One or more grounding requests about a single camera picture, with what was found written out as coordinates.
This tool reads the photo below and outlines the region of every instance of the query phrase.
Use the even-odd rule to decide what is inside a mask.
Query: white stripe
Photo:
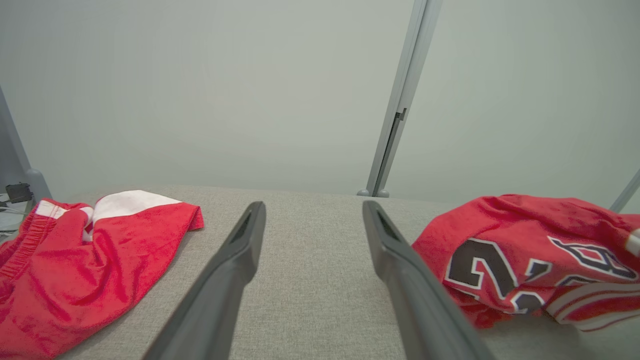
[[[582,285],[581,287],[569,291],[568,293],[555,299],[547,306],[547,312],[552,316],[570,302],[600,291],[640,291],[640,284],[614,284],[611,282],[596,282],[594,284]]]
[[[627,242],[625,243],[625,249],[637,258],[640,257],[640,229],[633,230],[629,234]]]
[[[41,200],[36,208],[36,215],[49,218],[59,218],[66,212],[67,210],[46,200]]]
[[[573,303],[571,306],[568,306],[566,309],[562,310],[557,316],[555,316],[556,321],[559,323],[572,323],[571,321],[567,320],[564,321],[564,318],[566,318],[567,316],[569,316],[570,313],[572,313],[574,310],[577,310],[579,308],[581,308],[582,306],[591,304],[593,302],[596,301],[600,301],[600,300],[606,300],[606,299],[616,299],[616,298],[620,298],[620,297],[636,297],[639,296],[640,292],[635,292],[635,293],[604,293],[604,294],[599,294],[599,295],[594,295],[592,297],[588,297],[586,299],[577,301],[575,303]]]
[[[529,265],[527,266],[527,271],[525,271],[525,272],[524,272],[524,274],[525,274],[526,276],[529,276],[529,277],[530,277],[530,276],[532,275],[533,265],[535,265],[535,264],[546,265],[546,266],[547,266],[547,269],[546,269],[544,272],[542,272],[542,273],[540,273],[540,274],[536,275],[536,277],[533,277],[533,278],[527,278],[527,279],[525,280],[525,282],[530,282],[530,281],[533,281],[533,280],[537,280],[537,279],[539,279],[539,278],[543,277],[544,275],[549,274],[549,273],[551,272],[551,269],[552,269],[552,268],[553,268],[553,266],[554,266],[554,265],[553,265],[553,263],[550,263],[550,262],[548,262],[548,261],[538,260],[538,259],[531,258],[531,259],[529,259]]]
[[[474,299],[476,299],[477,301],[480,301],[480,295],[476,295],[476,294],[473,294],[473,293],[470,293],[470,292],[467,292],[467,291],[464,291],[464,290],[460,290],[460,289],[454,289],[454,290],[460,291],[461,293],[467,294],[467,295],[473,297]]]
[[[82,230],[82,241],[93,241],[93,229],[91,229],[89,233],[87,233],[86,230]]]
[[[142,190],[115,193],[98,200],[93,210],[93,223],[103,218],[124,217],[156,206],[178,204],[180,202]]]
[[[588,320],[583,320],[581,322],[573,322],[571,324],[582,331],[589,331],[589,330],[599,329],[607,325],[610,325],[614,322],[624,320],[626,318],[631,318],[633,316],[638,316],[638,315],[640,315],[640,309],[624,311],[619,313],[607,313],[600,316],[596,316]]]
[[[89,224],[93,218],[93,208],[90,208],[89,206],[85,206],[83,208],[80,208],[80,210],[84,211],[84,213],[86,214],[86,221],[84,222],[84,224],[85,225]]]

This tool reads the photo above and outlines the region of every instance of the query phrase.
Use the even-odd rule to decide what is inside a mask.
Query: printed number 2
[[[482,288],[484,272],[478,269],[478,263],[482,263],[486,272],[491,277],[493,285],[500,299],[504,300],[507,295],[518,287],[518,281],[513,269],[505,258],[498,245],[492,241],[480,239],[468,239],[460,245],[451,257],[447,267],[448,281],[472,289]],[[543,261],[531,259],[527,272],[534,271],[530,279],[538,278],[549,272],[551,264]],[[515,312],[528,313],[539,309],[544,305],[543,299],[531,291],[519,291],[511,299]]]

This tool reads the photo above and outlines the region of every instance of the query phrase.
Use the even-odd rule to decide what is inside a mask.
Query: metal pole
[[[625,208],[625,205],[627,205],[631,197],[636,193],[636,190],[638,190],[638,188],[640,188],[640,170],[636,172],[636,175],[634,176],[634,178],[631,179],[631,182],[629,182],[627,187],[624,190],[622,190],[622,193],[620,194],[620,196],[618,196],[616,201],[613,202],[613,205],[611,205],[609,209],[617,213],[622,211],[622,209]]]
[[[357,195],[388,197],[384,185],[406,122],[404,119],[418,87],[441,6],[442,0],[415,0],[413,4],[367,188],[360,190]]]
[[[29,163],[27,153],[24,151],[20,136],[18,135],[18,130],[15,128],[11,113],[9,112],[9,106],[4,99],[2,88],[0,88],[0,127],[0,133],[3,135],[3,139],[8,141],[7,149],[10,148],[11,152],[2,155],[7,157],[7,163],[2,164],[3,168],[0,169],[0,172],[17,173],[22,171],[22,174],[10,174],[11,178],[19,178],[19,181],[26,178],[36,201],[40,201],[43,197],[51,198],[51,192],[44,180],[44,176],[40,171],[32,168]]]

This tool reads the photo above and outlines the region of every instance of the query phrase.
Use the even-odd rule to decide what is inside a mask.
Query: cable
[[[12,211],[12,212],[18,213],[18,214],[27,215],[27,213],[25,213],[23,211],[20,211],[20,210],[14,209],[14,208],[8,208],[6,206],[0,206],[0,209],[4,209],[5,211]]]

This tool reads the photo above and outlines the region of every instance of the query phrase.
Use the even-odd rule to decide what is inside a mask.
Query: black number
[[[605,274],[628,280],[636,280],[638,274],[618,261],[616,256],[604,247],[583,245],[578,243],[565,244],[558,239],[547,236],[551,243],[571,254],[582,266]]]
[[[474,238],[465,241],[451,256],[447,280],[473,289],[481,288],[484,273],[477,269],[478,262],[484,263],[501,299],[518,286],[513,270],[498,245]]]

